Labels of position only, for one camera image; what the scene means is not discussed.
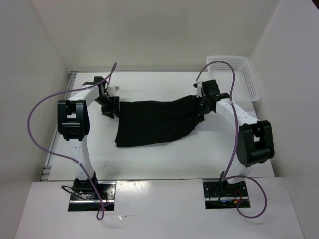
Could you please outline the black shorts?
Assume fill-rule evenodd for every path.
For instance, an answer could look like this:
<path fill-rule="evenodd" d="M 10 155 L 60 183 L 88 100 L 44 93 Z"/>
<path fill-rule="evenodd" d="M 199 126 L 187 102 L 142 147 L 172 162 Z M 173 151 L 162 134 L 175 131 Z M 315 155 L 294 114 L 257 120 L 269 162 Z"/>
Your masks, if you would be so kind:
<path fill-rule="evenodd" d="M 116 147 L 138 147 L 167 143 L 188 136 L 204 121 L 196 97 L 170 102 L 120 102 Z"/>

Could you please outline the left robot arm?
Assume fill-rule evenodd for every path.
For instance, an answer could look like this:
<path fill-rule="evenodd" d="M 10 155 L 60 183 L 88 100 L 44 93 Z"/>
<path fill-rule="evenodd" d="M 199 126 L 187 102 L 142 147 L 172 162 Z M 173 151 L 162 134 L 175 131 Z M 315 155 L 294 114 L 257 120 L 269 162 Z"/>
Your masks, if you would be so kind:
<path fill-rule="evenodd" d="M 75 95 L 60 100 L 58 109 L 58 132 L 66 140 L 71 157 L 75 159 L 74 191 L 88 199 L 99 195 L 100 187 L 95 170 L 90 161 L 87 136 L 90 131 L 88 107 L 92 102 L 101 106 L 102 115 L 114 118 L 119 113 L 119 86 L 109 86 L 109 81 L 101 76 L 93 82 L 85 82 Z"/>

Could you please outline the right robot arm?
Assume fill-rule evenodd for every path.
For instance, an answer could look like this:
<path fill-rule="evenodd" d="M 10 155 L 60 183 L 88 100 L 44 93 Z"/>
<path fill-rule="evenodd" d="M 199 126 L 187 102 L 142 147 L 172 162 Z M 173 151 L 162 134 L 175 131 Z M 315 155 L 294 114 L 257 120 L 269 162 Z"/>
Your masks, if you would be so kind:
<path fill-rule="evenodd" d="M 272 126 L 267 120 L 258 120 L 221 93 L 217 82 L 209 80 L 194 83 L 196 103 L 200 115 L 215 112 L 235 128 L 235 145 L 230 162 L 219 179 L 219 192 L 231 195 L 250 173 L 254 165 L 274 157 Z"/>

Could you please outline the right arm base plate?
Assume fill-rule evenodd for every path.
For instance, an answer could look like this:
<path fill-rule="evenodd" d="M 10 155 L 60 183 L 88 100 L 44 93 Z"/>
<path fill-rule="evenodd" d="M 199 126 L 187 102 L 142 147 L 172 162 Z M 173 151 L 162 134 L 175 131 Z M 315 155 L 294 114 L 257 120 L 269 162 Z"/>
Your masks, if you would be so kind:
<path fill-rule="evenodd" d="M 205 208 L 210 209 L 232 209 L 250 208 L 246 183 L 230 184 L 222 182 L 221 179 L 203 180 L 203 191 Z"/>

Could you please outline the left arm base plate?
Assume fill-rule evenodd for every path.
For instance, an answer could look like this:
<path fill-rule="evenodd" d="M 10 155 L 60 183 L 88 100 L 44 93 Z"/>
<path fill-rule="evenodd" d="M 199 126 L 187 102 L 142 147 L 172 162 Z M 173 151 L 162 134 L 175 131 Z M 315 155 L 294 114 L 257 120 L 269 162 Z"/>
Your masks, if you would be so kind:
<path fill-rule="evenodd" d="M 70 194 L 69 212 L 97 212 L 102 208 L 101 201 L 89 182 L 82 186 L 73 183 L 72 187 L 62 188 Z M 114 211 L 116 182 L 98 181 L 96 188 L 105 205 L 104 211 Z"/>

